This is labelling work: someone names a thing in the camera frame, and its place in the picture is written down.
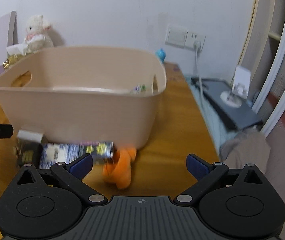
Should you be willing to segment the black box gold character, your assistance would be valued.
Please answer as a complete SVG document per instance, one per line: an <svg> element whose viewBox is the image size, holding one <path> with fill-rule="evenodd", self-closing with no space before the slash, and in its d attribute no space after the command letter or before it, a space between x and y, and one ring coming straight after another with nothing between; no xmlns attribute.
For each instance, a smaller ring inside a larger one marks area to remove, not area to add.
<svg viewBox="0 0 285 240"><path fill-rule="evenodd" d="M17 139L14 154L17 158L16 165L22 167L32 164L39 168L43 146L38 142Z"/></svg>

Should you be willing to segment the small white box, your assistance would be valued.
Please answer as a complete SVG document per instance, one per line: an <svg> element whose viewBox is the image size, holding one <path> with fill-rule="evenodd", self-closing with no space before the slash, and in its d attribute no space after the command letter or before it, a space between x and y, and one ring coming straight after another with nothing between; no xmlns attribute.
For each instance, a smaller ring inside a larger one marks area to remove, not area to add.
<svg viewBox="0 0 285 240"><path fill-rule="evenodd" d="M17 139L41 144L44 139L44 135L42 133L20 129L17 133Z"/></svg>

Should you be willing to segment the tissue box with tissue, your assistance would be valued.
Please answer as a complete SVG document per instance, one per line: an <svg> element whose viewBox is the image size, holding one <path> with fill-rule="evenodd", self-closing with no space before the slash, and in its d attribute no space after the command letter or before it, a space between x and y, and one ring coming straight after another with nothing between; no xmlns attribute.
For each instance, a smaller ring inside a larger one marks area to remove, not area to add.
<svg viewBox="0 0 285 240"><path fill-rule="evenodd" d="M19 43L16 45L9 46L7 50L8 57L3 62L3 68L4 70L9 69L10 66L15 64L17 61L19 61L21 58L34 53L36 51L36 43Z"/></svg>

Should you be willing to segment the beige plastic storage basket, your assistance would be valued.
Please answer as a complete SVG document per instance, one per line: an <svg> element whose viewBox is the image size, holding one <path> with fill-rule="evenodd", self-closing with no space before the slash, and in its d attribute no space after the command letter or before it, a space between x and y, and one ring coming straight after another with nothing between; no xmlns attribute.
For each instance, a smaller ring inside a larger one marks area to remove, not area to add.
<svg viewBox="0 0 285 240"><path fill-rule="evenodd" d="M0 74L0 105L14 130L49 142L148 141L166 70L148 51L118 47L52 47Z"/></svg>

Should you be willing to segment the white wall socket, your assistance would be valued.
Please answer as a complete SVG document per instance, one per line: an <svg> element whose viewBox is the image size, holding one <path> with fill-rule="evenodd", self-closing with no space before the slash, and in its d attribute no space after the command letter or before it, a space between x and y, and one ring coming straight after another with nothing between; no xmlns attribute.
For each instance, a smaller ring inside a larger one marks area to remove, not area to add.
<svg viewBox="0 0 285 240"><path fill-rule="evenodd" d="M188 30L184 48L189 50L202 51L205 39L205 35L200 35L195 31Z"/></svg>

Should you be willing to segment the dark grey laptop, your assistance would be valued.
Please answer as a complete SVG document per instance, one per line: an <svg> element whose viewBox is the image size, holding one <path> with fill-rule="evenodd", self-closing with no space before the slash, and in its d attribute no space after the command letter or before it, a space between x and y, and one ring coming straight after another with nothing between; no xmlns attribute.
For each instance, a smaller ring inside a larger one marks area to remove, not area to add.
<svg viewBox="0 0 285 240"><path fill-rule="evenodd" d="M230 87L223 80L191 79L192 84L203 90L211 106L216 110L225 126L231 130L242 130L255 125L261 125L261 118L246 103L250 87L250 77L236 75L235 82Z"/></svg>

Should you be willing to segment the small blue bird figurine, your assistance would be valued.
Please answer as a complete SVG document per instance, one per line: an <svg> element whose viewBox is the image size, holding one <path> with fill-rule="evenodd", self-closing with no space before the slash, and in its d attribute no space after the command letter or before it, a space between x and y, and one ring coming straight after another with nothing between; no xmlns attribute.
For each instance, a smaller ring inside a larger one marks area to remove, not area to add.
<svg viewBox="0 0 285 240"><path fill-rule="evenodd" d="M166 58L166 52L164 51L164 49L160 48L159 50L157 50L155 52L155 55L157 56L157 58L163 63L165 61Z"/></svg>

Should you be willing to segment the blue white patterned box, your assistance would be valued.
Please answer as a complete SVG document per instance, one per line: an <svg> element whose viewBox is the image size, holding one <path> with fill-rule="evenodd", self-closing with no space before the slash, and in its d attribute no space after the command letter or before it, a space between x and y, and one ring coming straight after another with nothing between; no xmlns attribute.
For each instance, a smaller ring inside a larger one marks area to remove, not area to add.
<svg viewBox="0 0 285 240"><path fill-rule="evenodd" d="M48 169L55 163L71 163L86 153L85 146L77 144L43 144L40 169Z"/></svg>

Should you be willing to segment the black box yellow stars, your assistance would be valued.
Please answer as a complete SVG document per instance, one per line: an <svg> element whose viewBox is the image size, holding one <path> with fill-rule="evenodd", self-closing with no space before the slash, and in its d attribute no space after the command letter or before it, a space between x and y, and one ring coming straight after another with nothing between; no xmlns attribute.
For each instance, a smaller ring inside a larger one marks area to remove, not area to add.
<svg viewBox="0 0 285 240"><path fill-rule="evenodd" d="M88 153L93 158L93 164L102 165L113 162L114 143L112 141L91 141L81 144L80 149L83 153Z"/></svg>

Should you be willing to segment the orange cloth toy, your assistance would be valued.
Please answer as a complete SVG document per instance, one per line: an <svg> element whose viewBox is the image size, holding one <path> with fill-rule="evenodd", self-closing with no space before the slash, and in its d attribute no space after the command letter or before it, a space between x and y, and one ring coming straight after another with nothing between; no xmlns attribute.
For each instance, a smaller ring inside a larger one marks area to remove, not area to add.
<svg viewBox="0 0 285 240"><path fill-rule="evenodd" d="M105 163L102 170L104 182L114 184L119 190L129 187L131 183L131 163L136 159L135 148L119 148L113 154L112 162Z"/></svg>

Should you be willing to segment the white wall switch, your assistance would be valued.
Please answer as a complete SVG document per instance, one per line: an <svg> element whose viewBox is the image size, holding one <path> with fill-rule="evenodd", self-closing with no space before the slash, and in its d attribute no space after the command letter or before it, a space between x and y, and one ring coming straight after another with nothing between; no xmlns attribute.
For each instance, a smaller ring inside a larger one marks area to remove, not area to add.
<svg viewBox="0 0 285 240"><path fill-rule="evenodd" d="M187 33L188 29L185 27L168 25L165 43L170 46L183 48L185 46Z"/></svg>

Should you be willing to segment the grey cloth garment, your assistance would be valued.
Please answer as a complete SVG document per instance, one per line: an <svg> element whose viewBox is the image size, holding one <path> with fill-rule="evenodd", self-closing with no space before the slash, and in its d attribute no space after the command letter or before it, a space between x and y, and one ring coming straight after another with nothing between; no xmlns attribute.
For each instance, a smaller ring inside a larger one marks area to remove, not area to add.
<svg viewBox="0 0 285 240"><path fill-rule="evenodd" d="M265 174L270 150L264 134L255 128L248 128L220 147L219 158L229 168L240 169L252 163Z"/></svg>

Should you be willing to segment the white plush bunny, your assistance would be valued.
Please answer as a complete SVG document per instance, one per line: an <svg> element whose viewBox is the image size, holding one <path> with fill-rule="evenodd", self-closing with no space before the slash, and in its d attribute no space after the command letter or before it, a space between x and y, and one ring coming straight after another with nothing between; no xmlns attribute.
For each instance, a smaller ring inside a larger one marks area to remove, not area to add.
<svg viewBox="0 0 285 240"><path fill-rule="evenodd" d="M54 46L48 34L51 27L52 25L44 19L43 15L33 15L27 20L24 43L27 45L28 53L34 53Z"/></svg>

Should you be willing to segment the white phone stand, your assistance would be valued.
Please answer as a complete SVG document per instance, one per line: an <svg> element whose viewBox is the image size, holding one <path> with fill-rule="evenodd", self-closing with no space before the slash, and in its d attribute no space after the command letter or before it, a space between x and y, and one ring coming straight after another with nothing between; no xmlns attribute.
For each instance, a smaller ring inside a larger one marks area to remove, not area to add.
<svg viewBox="0 0 285 240"><path fill-rule="evenodd" d="M230 92L221 93L221 100L229 107L241 107L243 100L247 99L251 81L251 71L242 66L237 66L234 81Z"/></svg>

